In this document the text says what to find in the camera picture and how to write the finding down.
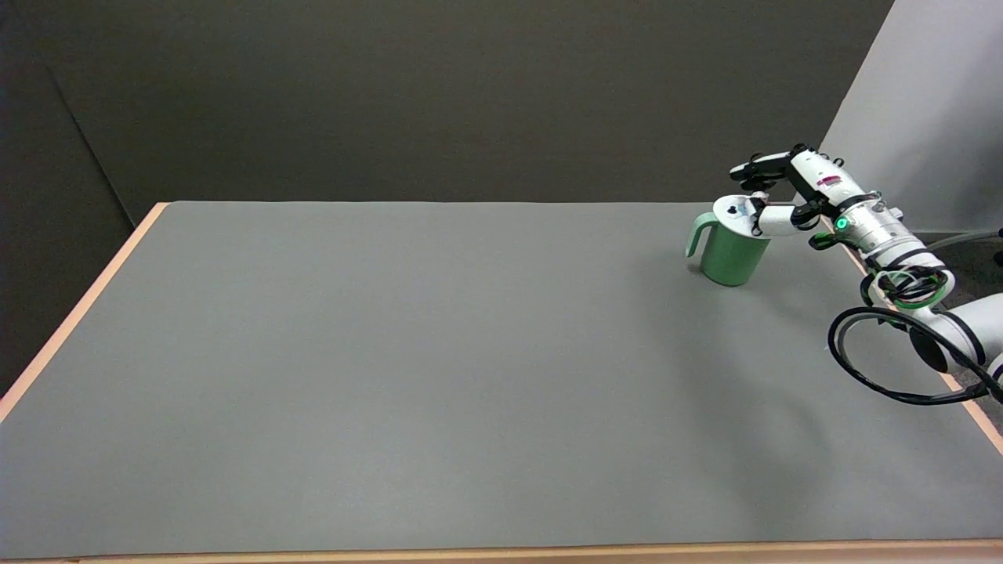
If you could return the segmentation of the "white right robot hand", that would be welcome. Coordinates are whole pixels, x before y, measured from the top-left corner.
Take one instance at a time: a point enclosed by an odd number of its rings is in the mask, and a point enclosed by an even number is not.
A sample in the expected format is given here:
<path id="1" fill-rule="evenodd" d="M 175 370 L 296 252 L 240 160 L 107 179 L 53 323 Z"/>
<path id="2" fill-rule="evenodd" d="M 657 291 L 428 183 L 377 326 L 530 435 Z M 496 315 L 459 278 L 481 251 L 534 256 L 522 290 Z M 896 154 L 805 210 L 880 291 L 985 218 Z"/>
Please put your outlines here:
<path id="1" fill-rule="evenodd" d="M 781 153 L 755 154 L 731 168 L 730 179 L 750 193 L 751 232 L 757 237 L 813 230 L 820 219 L 835 221 L 848 208 L 874 197 L 842 170 L 842 160 L 803 143 Z M 768 203 L 768 190 L 781 181 L 793 186 L 798 203 Z"/>

